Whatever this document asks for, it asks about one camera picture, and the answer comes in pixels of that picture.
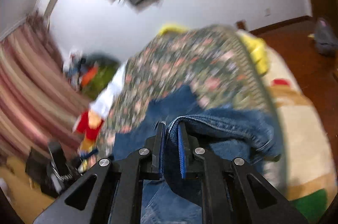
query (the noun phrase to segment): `wooden furniture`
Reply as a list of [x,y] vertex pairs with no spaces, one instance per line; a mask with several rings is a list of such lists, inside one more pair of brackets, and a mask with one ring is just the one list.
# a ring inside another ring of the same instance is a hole
[[23,223],[33,223],[34,219],[54,201],[53,198],[44,195],[39,186],[31,188],[29,176],[25,173],[25,163],[16,157],[9,157],[6,166],[0,166],[0,177],[10,189],[11,206],[19,216],[11,212],[8,217],[16,222],[1,221],[1,223],[21,223],[19,218]]
[[336,51],[336,62],[335,62],[335,69],[333,71],[333,76],[338,81],[338,50]]

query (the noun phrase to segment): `blue jeans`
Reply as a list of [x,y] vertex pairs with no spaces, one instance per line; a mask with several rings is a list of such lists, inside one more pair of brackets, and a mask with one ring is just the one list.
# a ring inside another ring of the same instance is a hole
[[184,179],[179,122],[185,123],[188,133],[194,133],[201,147],[224,159],[242,157],[260,172],[263,157],[282,152],[282,137],[274,133],[274,121],[269,115],[229,107],[204,111],[190,87],[183,85],[166,98],[151,101],[137,128],[116,135],[114,158],[126,158],[142,148],[145,140],[156,134],[158,121],[169,124],[163,151],[164,179],[144,182],[141,223],[202,223],[200,182]]

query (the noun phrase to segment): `green cloth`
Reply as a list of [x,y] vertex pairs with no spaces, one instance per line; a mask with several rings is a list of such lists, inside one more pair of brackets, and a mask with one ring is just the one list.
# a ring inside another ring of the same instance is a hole
[[313,194],[293,200],[291,204],[306,217],[309,223],[317,223],[325,213],[327,194],[324,189],[321,189]]
[[82,88],[82,93],[92,100],[95,100],[101,91],[107,87],[118,68],[118,63],[115,65],[99,67],[95,77]]

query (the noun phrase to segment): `wooden floor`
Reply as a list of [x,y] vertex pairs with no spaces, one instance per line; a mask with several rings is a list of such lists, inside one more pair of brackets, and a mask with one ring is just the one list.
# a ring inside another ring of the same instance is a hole
[[333,78],[334,58],[319,55],[314,41],[314,23],[299,22],[259,35],[285,60],[305,96],[315,105],[327,132],[338,166],[338,82]]

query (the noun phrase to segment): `white fabric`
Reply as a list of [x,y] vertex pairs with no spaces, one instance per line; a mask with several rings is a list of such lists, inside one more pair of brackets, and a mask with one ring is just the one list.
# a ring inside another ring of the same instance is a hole
[[9,193],[8,186],[7,186],[6,181],[3,178],[0,178],[0,188],[2,189],[8,201],[11,202],[10,198],[8,197],[8,193]]
[[94,102],[91,102],[89,104],[89,109],[95,111],[98,115],[101,116],[102,119],[107,118],[113,102],[122,92],[124,86],[126,64],[127,62],[123,63],[119,67],[107,87],[102,90],[102,92]]

